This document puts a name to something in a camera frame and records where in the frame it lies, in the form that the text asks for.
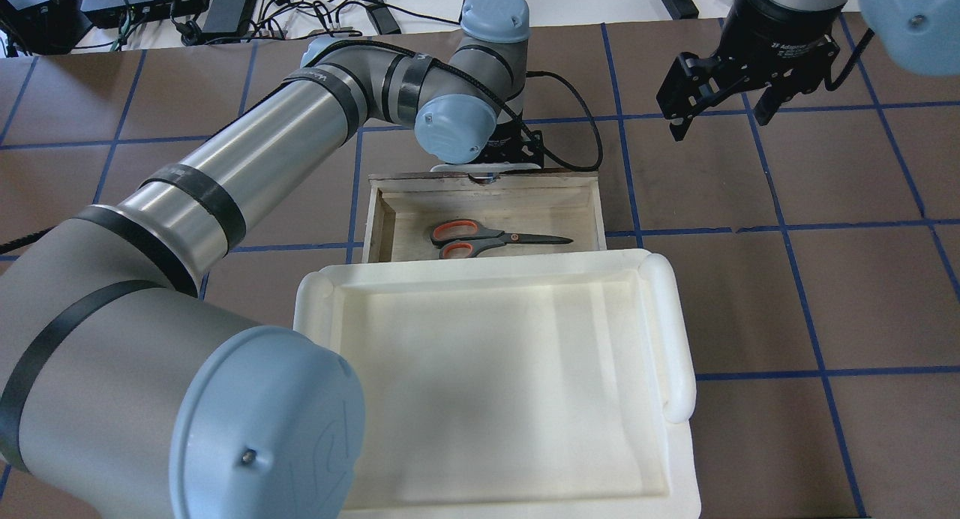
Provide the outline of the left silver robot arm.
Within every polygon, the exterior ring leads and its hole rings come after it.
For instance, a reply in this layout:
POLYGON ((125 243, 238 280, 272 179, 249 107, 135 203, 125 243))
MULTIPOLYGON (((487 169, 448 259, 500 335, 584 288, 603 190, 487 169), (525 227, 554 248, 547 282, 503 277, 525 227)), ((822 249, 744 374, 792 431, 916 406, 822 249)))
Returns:
POLYGON ((317 38, 243 115, 2 273, 2 460, 103 518, 336 518, 365 396, 345 356, 202 297, 371 120, 476 161, 524 93, 530 6, 463 0, 448 60, 317 38))

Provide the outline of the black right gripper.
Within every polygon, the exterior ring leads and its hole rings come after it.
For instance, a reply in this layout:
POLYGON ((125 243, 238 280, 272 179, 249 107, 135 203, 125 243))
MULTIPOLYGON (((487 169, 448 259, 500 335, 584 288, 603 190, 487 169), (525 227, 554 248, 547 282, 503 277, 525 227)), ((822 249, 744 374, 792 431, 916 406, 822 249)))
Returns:
POLYGON ((676 55, 659 86, 657 103, 675 142, 685 139, 694 117, 738 93, 763 92, 754 105, 754 118, 766 126, 785 103, 799 93, 815 92, 829 79, 838 53, 829 34, 807 44, 788 44, 730 24, 713 54, 676 55))

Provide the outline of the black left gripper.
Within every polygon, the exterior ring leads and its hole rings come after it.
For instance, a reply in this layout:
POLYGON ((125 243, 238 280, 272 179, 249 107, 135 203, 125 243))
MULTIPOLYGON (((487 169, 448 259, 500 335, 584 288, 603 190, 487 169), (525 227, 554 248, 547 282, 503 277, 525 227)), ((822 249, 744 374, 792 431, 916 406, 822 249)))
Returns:
POLYGON ((504 122, 497 124, 477 158, 469 162, 470 166, 480 166, 480 164, 542 166, 543 153, 537 146, 530 144, 530 139, 525 136, 521 123, 504 122))

